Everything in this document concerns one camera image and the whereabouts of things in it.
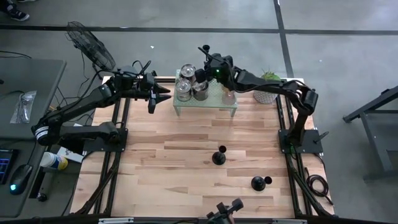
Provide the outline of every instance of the fan guard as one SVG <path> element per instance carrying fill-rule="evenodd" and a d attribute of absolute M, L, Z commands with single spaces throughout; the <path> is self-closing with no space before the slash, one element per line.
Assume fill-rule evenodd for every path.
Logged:
<path fill-rule="evenodd" d="M 83 52 L 95 65 L 102 70 L 112 70 L 116 63 L 112 55 L 106 50 L 104 43 L 99 41 L 93 33 L 76 21 L 68 22 L 67 34 L 75 47 Z"/>

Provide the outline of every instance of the gray desk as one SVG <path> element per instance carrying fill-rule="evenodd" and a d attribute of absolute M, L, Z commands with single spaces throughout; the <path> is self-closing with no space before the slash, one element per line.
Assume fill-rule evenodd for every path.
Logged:
<path fill-rule="evenodd" d="M 0 79 L 4 84 L 0 85 L 0 95 L 14 90 L 32 91 L 37 90 L 34 100 L 30 124 L 9 124 L 9 109 L 13 111 L 18 94 L 10 95 L 0 101 L 0 146 L 8 149 L 18 149 L 19 154 L 11 169 L 7 183 L 0 185 L 0 217 L 17 217 L 29 195 L 30 188 L 34 182 L 39 168 L 40 160 L 46 147 L 36 144 L 34 147 L 33 134 L 30 127 L 48 110 L 51 100 L 55 94 L 58 83 L 62 77 L 66 63 L 61 60 L 37 60 L 24 58 L 0 59 Z M 32 175 L 29 178 L 27 188 L 20 195 L 9 193 L 9 179 L 16 168 L 26 164 L 30 154 L 33 153 L 29 164 L 33 166 Z"/>

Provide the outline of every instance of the white container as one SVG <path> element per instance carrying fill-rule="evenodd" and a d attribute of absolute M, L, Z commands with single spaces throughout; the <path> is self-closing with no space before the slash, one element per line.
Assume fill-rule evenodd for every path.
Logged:
<path fill-rule="evenodd" d="M 63 170 L 67 167 L 68 160 L 65 157 L 51 152 L 45 152 L 40 162 L 41 167 L 49 167 L 57 170 Z"/>
<path fill-rule="evenodd" d="M 253 95 L 254 95 L 254 99 L 256 99 L 257 102 L 262 103 L 262 104 L 270 104 L 278 96 L 278 94 L 275 94 L 275 93 L 267 93 L 267 92 L 257 91 L 257 90 L 254 90 Z"/>

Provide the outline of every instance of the metal can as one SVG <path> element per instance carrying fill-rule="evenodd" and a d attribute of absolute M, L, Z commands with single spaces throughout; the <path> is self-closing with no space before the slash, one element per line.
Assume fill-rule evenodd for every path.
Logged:
<path fill-rule="evenodd" d="M 189 80 L 180 79 L 175 84 L 175 89 L 177 90 L 177 99 L 179 101 L 188 101 L 192 97 L 191 82 Z"/>
<path fill-rule="evenodd" d="M 191 84 L 193 84 L 193 82 L 196 80 L 195 71 L 195 66 L 186 64 L 180 70 L 180 77 L 189 80 Z"/>
<path fill-rule="evenodd" d="M 207 97 L 209 96 L 208 89 L 209 89 L 208 82 L 203 82 L 203 83 L 194 82 L 192 85 L 193 97 L 195 97 L 195 99 L 199 101 L 207 99 Z"/>

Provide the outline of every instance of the wooden table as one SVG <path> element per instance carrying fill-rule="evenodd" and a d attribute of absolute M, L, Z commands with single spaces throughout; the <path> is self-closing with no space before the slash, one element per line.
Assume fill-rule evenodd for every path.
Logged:
<path fill-rule="evenodd" d="M 174 92 L 174 85 L 162 85 Z M 244 208 L 235 217 L 293 217 L 285 157 L 277 138 L 280 127 L 276 103 L 260 105 L 252 95 L 237 96 L 239 108 L 234 118 L 229 110 L 203 108 L 185 108 L 178 117 L 173 100 L 162 102 L 154 114 L 149 114 L 147 102 L 132 101 L 129 137 L 119 166 L 112 216 L 205 217 L 217 211 L 218 203 L 230 205 L 240 197 Z M 113 106 L 97 109 L 93 125 L 110 121 L 112 113 Z M 306 128 L 313 128 L 312 118 L 307 120 Z M 226 163 L 217 166 L 211 156 L 220 145 L 227 147 Z M 94 152 L 84 160 L 71 212 L 81 208 L 97 187 L 103 157 L 103 152 Z M 310 174 L 325 177 L 317 157 L 302 157 Z M 256 192 L 251 188 L 251 179 L 256 175 L 271 176 L 273 183 Z M 305 212 L 302 191 L 297 193 Z M 102 209 L 107 194 L 106 189 Z M 317 199 L 333 213 L 325 198 Z"/>

